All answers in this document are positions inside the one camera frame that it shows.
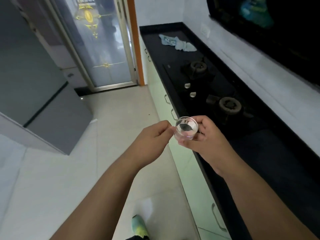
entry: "blue rag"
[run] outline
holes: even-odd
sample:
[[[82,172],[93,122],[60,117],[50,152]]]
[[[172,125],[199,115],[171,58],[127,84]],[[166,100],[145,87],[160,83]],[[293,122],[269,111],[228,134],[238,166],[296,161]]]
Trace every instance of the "blue rag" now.
[[[159,34],[159,37],[161,38],[161,43],[163,45],[175,46],[176,50],[197,51],[196,47],[194,47],[191,43],[181,41],[178,37],[169,37],[163,34]]]

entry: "person's left hand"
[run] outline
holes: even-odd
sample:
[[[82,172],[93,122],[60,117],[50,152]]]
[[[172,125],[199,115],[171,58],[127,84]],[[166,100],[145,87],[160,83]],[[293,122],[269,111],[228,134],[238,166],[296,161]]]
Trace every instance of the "person's left hand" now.
[[[160,157],[174,132],[175,127],[167,120],[150,125],[142,130],[124,155],[143,168]]]

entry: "black countertop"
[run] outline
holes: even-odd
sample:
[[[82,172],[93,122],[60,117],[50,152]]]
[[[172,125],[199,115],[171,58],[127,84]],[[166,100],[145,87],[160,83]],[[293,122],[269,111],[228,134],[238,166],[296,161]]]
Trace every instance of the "black countertop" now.
[[[266,126],[250,135],[227,139],[292,212],[320,237],[319,157],[183,23],[142,26],[140,33],[178,117],[197,114],[190,114],[175,90],[164,68],[167,63],[201,60],[206,56],[242,98],[250,101],[250,107],[263,118]],[[183,52],[173,46],[162,45],[159,34],[178,36],[180,40],[191,42],[198,50]],[[195,156],[232,239],[251,239],[223,178],[199,154],[195,153]]]

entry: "foot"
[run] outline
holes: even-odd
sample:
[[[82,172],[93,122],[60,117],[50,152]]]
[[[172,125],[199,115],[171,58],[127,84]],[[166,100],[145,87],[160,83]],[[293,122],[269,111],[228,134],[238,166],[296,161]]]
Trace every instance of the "foot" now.
[[[135,215],[131,219],[131,226],[135,236],[140,236],[141,238],[144,238],[144,236],[149,237],[146,224],[144,223],[144,220],[141,216]]]

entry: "glass dish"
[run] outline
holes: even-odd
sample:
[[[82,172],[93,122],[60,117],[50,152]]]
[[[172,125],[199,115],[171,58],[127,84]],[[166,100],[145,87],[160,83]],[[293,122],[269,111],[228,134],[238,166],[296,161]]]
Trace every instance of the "glass dish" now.
[[[184,116],[178,118],[176,122],[176,131],[174,137],[178,140],[192,140],[198,132],[198,123],[190,117]]]

